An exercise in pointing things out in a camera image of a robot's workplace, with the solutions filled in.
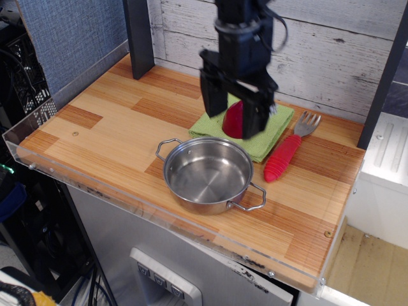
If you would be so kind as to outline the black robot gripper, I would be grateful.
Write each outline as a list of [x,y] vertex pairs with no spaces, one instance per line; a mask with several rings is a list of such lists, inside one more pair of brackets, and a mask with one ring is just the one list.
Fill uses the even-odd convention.
[[274,93],[278,88],[266,72],[270,63],[272,32],[219,33],[219,50],[203,49],[200,85],[209,117],[224,112],[227,91],[243,99],[242,138],[250,139],[265,130],[275,113]]

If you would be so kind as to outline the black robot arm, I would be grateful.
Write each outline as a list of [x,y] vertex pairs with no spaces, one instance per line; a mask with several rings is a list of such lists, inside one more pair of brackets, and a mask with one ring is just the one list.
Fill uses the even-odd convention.
[[265,130],[275,111],[277,83],[267,72],[273,52],[273,22],[281,16],[266,1],[216,1],[218,51],[203,49],[200,85],[209,117],[228,108],[228,94],[244,104],[242,138]]

